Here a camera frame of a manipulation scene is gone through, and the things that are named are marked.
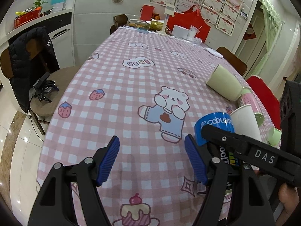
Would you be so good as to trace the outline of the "person's hand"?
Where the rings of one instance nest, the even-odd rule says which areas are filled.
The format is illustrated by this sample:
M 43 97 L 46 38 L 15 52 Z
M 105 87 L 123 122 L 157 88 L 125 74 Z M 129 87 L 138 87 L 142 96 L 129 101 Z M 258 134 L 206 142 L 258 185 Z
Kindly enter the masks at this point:
M 299 203 L 297 188 L 290 188 L 286 183 L 282 184 L 279 189 L 279 200 L 284 209 L 276 220 L 275 225 L 283 225 L 296 209 Z

